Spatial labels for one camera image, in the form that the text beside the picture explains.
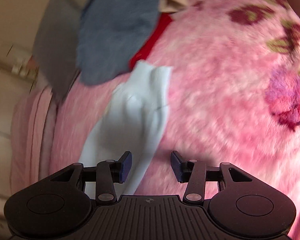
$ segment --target bed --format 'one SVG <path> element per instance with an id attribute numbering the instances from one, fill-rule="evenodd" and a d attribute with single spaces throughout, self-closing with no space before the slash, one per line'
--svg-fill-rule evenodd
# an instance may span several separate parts
<path id="1" fill-rule="evenodd" d="M 299 17 L 286 0 L 190 0 L 172 18 L 147 58 L 173 68 L 170 115 L 135 194 L 183 195 L 172 150 L 211 166 L 230 162 L 291 198 L 297 218 L 289 236 L 300 240 Z M 58 108 L 50 174 L 79 160 L 113 90 L 129 76 L 98 86 L 74 82 Z M 14 169 L 12 184 L 21 173 Z M 205 198 L 216 192 L 207 183 Z"/>

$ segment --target black gripper base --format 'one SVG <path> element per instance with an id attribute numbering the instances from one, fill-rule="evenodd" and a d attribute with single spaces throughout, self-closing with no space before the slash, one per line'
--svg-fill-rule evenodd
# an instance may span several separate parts
<path id="1" fill-rule="evenodd" d="M 203 208 L 171 196 L 122 196 L 100 206 L 82 228 L 58 240 L 237 240 L 216 227 Z M 288 240 L 285 235 L 273 238 Z M 15 236 L 11 240 L 22 240 Z"/>

